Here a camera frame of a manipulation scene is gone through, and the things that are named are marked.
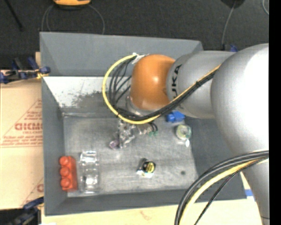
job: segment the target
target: cardboard sheet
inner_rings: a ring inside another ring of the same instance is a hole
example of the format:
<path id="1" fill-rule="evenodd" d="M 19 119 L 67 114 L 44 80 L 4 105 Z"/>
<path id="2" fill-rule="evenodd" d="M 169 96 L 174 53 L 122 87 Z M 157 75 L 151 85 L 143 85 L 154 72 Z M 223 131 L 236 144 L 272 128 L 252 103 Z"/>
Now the cardboard sheet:
<path id="1" fill-rule="evenodd" d="M 0 85 L 0 210 L 44 195 L 41 80 Z"/>

